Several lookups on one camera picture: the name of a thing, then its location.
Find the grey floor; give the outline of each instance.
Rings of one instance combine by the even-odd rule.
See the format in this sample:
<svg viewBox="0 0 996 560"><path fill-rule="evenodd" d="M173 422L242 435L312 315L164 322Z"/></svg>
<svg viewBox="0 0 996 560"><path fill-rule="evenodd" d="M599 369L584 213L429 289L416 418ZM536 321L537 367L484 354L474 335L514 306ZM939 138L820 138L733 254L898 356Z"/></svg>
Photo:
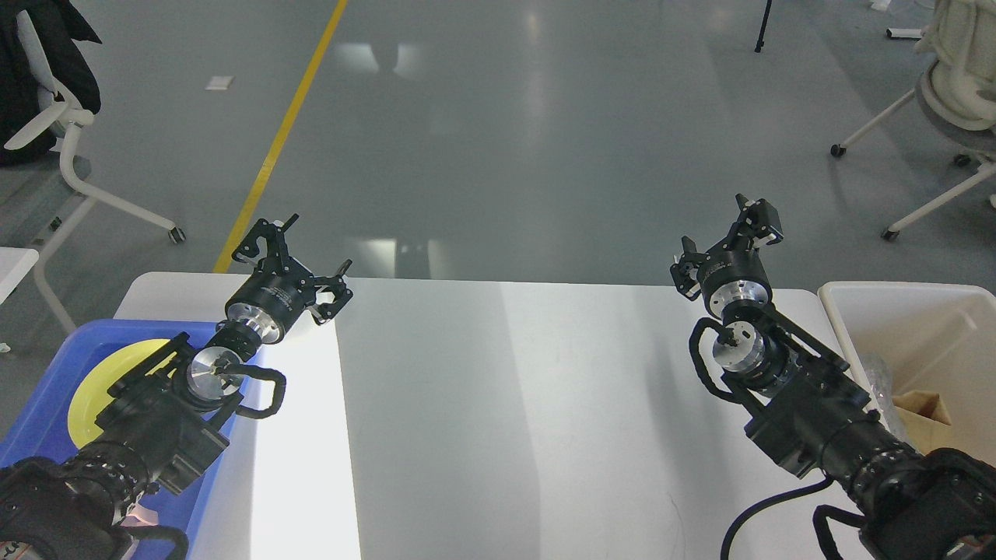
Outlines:
<svg viewBox="0 0 996 560"><path fill-rule="evenodd" d="M105 42L82 46L105 107L81 142L91 181L188 236L95 209L49 265L82 323L143 272L211 270L336 3L76 3ZM931 12L775 0L757 55L762 8L354 0L256 215L301 213L288 241L319 273L353 257L355 276L670 284L680 236L718 239L742 191L780 210L778 287L996 288L991 185L877 236L970 172L914 106L828 155L929 62L884 28ZM232 88L204 91L213 75ZM30 281L0 307L0 432L62 338Z"/></svg>

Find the yellow floor line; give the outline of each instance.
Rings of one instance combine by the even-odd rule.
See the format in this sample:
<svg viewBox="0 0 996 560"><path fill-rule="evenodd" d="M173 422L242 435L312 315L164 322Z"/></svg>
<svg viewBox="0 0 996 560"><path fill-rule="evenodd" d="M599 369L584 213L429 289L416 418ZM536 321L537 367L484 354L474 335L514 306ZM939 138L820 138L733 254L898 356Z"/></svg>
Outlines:
<svg viewBox="0 0 996 560"><path fill-rule="evenodd" d="M263 196L266 183L270 180L270 174L273 173L273 168L277 165L277 159L280 158L280 152L284 149L287 136L291 133L294 121L297 120L298 113L301 111L301 105L304 104L305 98L308 97L308 90L311 89L312 82L315 80L315 74L318 73L319 67L322 66L322 59L325 58L325 52L329 48L329 43L332 42L332 35L336 33L336 28L339 27L339 20L342 19L343 11L346 10L346 4L348 3L349 0L339 0L336 10L332 13L332 18L329 19L329 25L326 26L325 33L322 34L322 39L318 42L318 47L315 48L315 53L312 55L312 60L308 63L308 70L305 71L301 83L298 84L298 91L294 94L291 106L287 108L284 121L280 123L277 136L273 138L273 143L270 144L270 151L266 154L266 159L263 160L263 166L260 167L259 173L256 175L256 180L252 183L252 189L249 190L249 195L242 204L239 217L236 218L235 225L232 226L232 231L228 234L228 240L225 241L225 246L222 247L221 254L218 255L218 260L214 263L214 272L216 273L228 272L228 266L232 262L232 251L235 250L235 246L242 240L242 236L249 229L249 220L252 219L253 212L256 211L256 205L259 204L259 199Z"/></svg>

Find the black jacket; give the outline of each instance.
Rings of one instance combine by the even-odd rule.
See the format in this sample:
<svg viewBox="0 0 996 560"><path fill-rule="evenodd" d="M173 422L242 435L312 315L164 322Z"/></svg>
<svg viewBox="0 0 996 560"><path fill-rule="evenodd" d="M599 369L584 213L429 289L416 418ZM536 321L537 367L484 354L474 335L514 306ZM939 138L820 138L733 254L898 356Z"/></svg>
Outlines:
<svg viewBox="0 0 996 560"><path fill-rule="evenodd" d="M17 37L17 14L27 10L49 59L52 74L66 85L84 109L101 108L94 74L73 39L100 43L100 38L69 0L0 0L0 145L38 115L38 83ZM45 132L25 147L0 147L0 165L34 159L55 144Z"/></svg>

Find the white table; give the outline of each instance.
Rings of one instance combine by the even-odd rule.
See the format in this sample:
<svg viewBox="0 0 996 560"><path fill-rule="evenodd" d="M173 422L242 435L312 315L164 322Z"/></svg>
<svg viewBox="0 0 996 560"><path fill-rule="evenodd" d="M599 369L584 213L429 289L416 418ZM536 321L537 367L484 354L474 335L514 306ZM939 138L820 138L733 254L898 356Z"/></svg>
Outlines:
<svg viewBox="0 0 996 560"><path fill-rule="evenodd" d="M215 320L242 278L146 274L117 317ZM687 340L703 306L673 288L350 285L336 320L349 445L335 344L312 348L306 318L267 349L288 377L285 408L255 423L254 452L240 450L244 430L233 437L192 557L208 557L205 539L230 547L249 533L248 548L211 557L357 558L358 519L364 560L716 558L742 509L803 485L744 436L743 410L699 385ZM838 346L814 294L775 301ZM251 501L228 494L243 476ZM741 529L733 557L819 557L810 518L825 502L854 510L837 487L777 506ZM870 557L853 530L835 532L846 558Z"/></svg>
<svg viewBox="0 0 996 560"><path fill-rule="evenodd" d="M38 251L0 247L0 303L14 291L31 267L38 262Z"/></svg>

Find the blue plastic tray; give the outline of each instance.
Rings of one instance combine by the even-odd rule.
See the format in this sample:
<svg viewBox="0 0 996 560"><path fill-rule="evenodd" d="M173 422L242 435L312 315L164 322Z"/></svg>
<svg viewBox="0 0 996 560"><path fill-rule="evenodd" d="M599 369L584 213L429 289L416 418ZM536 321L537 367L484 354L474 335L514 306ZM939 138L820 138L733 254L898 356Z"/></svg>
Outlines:
<svg viewBox="0 0 996 560"><path fill-rule="evenodd" d="M87 373L101 360L131 343L169 339L180 331L190 335L190 344L199 348L214 335L214 324L104 319L77 329L63 343L31 400L0 443L0 465L7 466L34 455L62 462L76 454L76 446L66 428L66 414L76 387ZM226 437L230 436L232 422L233 419L229 419L221 430ZM186 531L192 545L220 462L215 461L204 476L180 495L162 490L143 498L141 505L158 512L159 524ZM132 558L161 560L170 548L171 545L160 541L143 541Z"/></svg>

